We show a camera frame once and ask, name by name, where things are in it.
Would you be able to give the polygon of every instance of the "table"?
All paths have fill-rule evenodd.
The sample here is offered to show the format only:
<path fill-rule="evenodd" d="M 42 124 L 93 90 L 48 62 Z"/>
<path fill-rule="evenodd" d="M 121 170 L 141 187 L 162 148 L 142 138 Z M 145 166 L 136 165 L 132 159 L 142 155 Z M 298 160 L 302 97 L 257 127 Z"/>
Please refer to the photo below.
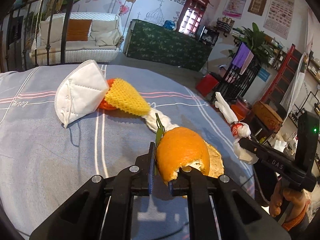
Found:
<path fill-rule="evenodd" d="M 117 175 L 134 164 L 137 156 L 147 153 L 156 137 L 142 118 L 120 110 L 96 111 L 64 129 L 55 113 L 55 93 L 77 66 L 41 66 L 0 74 L 0 120 L 4 117 L 0 129 L 0 198 L 15 228 L 29 235 L 91 176 Z M 252 167 L 240 162 L 233 152 L 229 126 L 189 89 L 145 69 L 100 67 L 107 79 L 128 81 L 172 123 L 196 131 L 216 147 L 225 173 L 236 183 L 241 185 L 252 176 Z M 18 94 L 14 106 L 7 109 L 8 98 Z M 244 189 L 254 194 L 253 178 Z M 151 197 L 134 200 L 132 239 L 154 239 L 177 231 L 188 221 L 187 206 L 186 199 L 172 198 L 156 176 Z M 182 239 L 185 234 L 182 231 L 175 237 Z"/>
<path fill-rule="evenodd" d="M 212 48 L 183 33 L 132 20 L 124 44 L 127 57 L 200 71 Z"/>

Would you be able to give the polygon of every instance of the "metal screw head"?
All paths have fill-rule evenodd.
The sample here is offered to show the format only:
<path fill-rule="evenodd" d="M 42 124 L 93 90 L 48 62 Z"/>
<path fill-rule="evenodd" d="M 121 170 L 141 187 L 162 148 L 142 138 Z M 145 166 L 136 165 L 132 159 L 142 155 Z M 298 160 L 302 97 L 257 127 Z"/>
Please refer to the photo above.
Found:
<path fill-rule="evenodd" d="M 92 177 L 91 181 L 94 182 L 94 183 L 98 183 L 98 182 L 101 181 L 101 176 L 95 175 L 95 176 Z"/>
<path fill-rule="evenodd" d="M 131 172 L 137 172 L 139 170 L 139 167 L 138 166 L 131 166 L 130 168 L 129 168 L 129 171 L 131 171 Z"/>
<path fill-rule="evenodd" d="M 192 170 L 192 168 L 190 166 L 186 166 L 186 167 L 183 167 L 182 170 L 184 172 L 190 172 Z"/>
<path fill-rule="evenodd" d="M 226 183 L 229 182 L 230 178 L 227 175 L 221 175 L 220 180 Z"/>

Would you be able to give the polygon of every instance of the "purple towel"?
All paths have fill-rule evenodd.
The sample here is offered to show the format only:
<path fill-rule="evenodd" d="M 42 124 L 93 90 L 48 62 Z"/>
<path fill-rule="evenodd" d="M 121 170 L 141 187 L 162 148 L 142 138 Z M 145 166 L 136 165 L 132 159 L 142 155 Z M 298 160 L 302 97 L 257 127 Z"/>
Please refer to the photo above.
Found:
<path fill-rule="evenodd" d="M 248 47 L 242 42 L 240 44 L 240 47 L 237 51 L 236 56 L 232 60 L 232 64 L 235 65 L 238 68 L 241 68 L 243 66 L 243 63 L 245 62 L 246 58 L 248 57 L 250 53 L 250 50 Z"/>

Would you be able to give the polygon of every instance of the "red telephone booth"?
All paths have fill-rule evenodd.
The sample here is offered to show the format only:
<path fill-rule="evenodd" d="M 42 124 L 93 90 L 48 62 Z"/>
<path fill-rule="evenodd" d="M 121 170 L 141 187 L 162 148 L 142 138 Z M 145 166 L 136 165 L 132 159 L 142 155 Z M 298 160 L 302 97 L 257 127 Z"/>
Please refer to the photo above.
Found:
<path fill-rule="evenodd" d="M 209 0 L 187 0 L 177 21 L 177 31 L 188 35 L 195 33 Z"/>

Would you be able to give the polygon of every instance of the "red stool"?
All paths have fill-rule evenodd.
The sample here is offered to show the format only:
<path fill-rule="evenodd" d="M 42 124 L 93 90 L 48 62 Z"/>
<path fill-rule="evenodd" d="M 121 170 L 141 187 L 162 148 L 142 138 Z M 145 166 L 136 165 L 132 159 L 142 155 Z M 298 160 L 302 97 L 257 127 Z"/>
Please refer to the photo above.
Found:
<path fill-rule="evenodd" d="M 219 81 L 216 80 L 212 75 L 207 74 L 196 86 L 196 90 L 200 92 L 204 97 L 211 92 L 211 90 L 219 84 Z"/>

